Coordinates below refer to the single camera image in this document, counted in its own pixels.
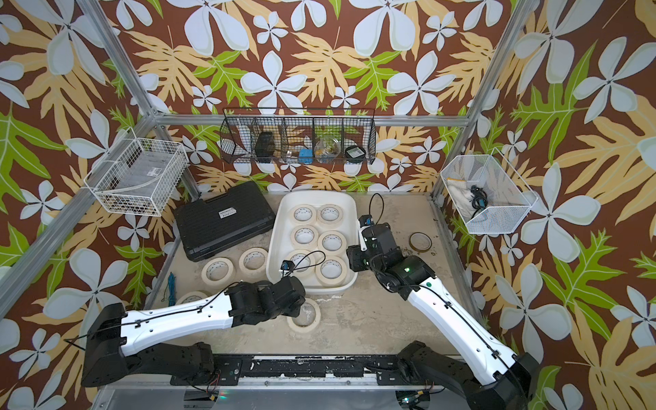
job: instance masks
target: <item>white wire basket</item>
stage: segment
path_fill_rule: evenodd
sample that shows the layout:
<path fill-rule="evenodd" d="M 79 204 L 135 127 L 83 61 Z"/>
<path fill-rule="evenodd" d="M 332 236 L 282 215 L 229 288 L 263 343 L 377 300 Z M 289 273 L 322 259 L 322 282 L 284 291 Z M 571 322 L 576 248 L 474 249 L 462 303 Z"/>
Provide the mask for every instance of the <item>white wire basket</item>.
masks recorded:
<path fill-rule="evenodd" d="M 94 178 L 97 184 L 89 184 L 89 175 L 98 166 L 84 179 L 102 207 L 111 213 L 161 216 L 189 160 L 178 142 L 134 138 L 111 162 L 106 173 Z"/>
<path fill-rule="evenodd" d="M 502 161 L 496 159 L 494 154 L 499 154 Z M 467 189 L 475 185 L 486 192 L 487 207 L 473 215 L 455 206 L 454 201 L 454 208 L 472 235 L 515 232 L 539 200 L 535 191 L 498 149 L 492 155 L 458 155 L 442 169 L 440 175 L 452 200 L 454 188 L 447 183 L 450 178 L 465 181 Z"/>

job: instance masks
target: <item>white sticker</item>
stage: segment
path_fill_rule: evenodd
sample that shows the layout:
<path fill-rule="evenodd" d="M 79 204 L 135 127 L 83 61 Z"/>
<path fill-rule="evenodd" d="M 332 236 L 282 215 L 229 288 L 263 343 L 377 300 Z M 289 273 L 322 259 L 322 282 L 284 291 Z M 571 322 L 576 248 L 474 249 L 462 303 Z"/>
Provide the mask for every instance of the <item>white sticker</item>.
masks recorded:
<path fill-rule="evenodd" d="M 161 174 L 163 168 L 155 168 L 152 167 L 150 171 L 148 171 L 148 176 L 157 176 Z"/>
<path fill-rule="evenodd" d="M 226 216 L 234 215 L 237 213 L 237 210 L 234 208 L 228 208 L 224 209 L 223 211 L 220 211 L 218 215 L 221 217 L 221 219 L 225 218 Z"/>
<path fill-rule="evenodd" d="M 353 158 L 357 158 L 361 155 L 365 155 L 365 152 L 363 150 L 361 150 L 360 147 L 358 147 L 358 146 L 353 147 L 353 148 L 348 148 L 346 150 L 346 152 L 348 152 L 348 155 L 351 155 L 351 157 L 353 157 Z"/>

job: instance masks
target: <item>blue rope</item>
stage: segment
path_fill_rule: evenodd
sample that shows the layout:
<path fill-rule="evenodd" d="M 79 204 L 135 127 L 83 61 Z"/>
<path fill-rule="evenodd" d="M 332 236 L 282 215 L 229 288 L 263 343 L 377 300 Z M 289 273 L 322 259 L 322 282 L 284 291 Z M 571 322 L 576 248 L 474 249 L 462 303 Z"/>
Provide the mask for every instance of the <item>blue rope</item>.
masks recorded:
<path fill-rule="evenodd" d="M 175 305 L 175 276 L 169 274 L 169 306 Z"/>

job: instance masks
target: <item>table surface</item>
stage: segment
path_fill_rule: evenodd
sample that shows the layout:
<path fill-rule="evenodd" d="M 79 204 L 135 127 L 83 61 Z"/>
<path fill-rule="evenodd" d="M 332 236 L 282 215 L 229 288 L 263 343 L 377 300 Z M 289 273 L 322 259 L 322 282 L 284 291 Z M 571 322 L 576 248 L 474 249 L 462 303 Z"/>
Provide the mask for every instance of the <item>table surface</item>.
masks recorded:
<path fill-rule="evenodd" d="M 266 195 L 276 210 L 282 195 Z M 353 195 L 358 215 L 368 213 L 370 195 Z M 373 216 L 380 210 L 372 205 Z M 452 295 L 461 301 L 458 289 L 447 264 L 441 238 L 433 220 L 426 195 L 384 195 L 385 209 L 381 222 L 390 224 L 396 243 L 406 256 L 419 255 L 435 270 L 436 275 Z M 408 239 L 414 232 L 423 232 L 433 242 L 432 248 L 418 254 Z M 251 247 L 269 248 L 271 231 L 251 238 L 213 257 L 229 258 L 237 269 L 235 280 L 246 279 L 238 270 L 241 254 Z M 171 272 L 176 277 L 176 296 L 191 291 L 203 291 L 213 295 L 220 289 L 210 289 L 200 274 L 207 263 L 190 262 L 180 246 L 174 256 Z M 154 308 L 164 307 L 165 283 L 155 298 Z M 311 296 L 321 310 L 321 321 L 313 331 L 294 332 L 286 317 L 278 317 L 256 326 L 242 325 L 231 329 L 198 332 L 168 343 L 189 345 L 205 342 L 215 353 L 235 354 L 397 354 L 414 340 L 426 343 L 436 352 L 457 354 L 444 335 L 415 307 L 399 295 L 384 290 L 370 271 L 360 272 L 354 285 L 343 295 Z"/>

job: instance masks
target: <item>black box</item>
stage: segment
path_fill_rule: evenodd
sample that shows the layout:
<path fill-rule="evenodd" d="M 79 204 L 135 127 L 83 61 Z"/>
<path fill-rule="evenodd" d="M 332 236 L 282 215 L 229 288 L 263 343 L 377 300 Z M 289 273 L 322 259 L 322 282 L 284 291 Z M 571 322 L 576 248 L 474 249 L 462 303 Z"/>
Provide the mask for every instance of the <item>black box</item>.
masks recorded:
<path fill-rule="evenodd" d="M 198 262 L 274 227 L 276 214 L 253 181 L 230 188 L 208 201 L 198 199 L 176 209 L 187 258 Z"/>

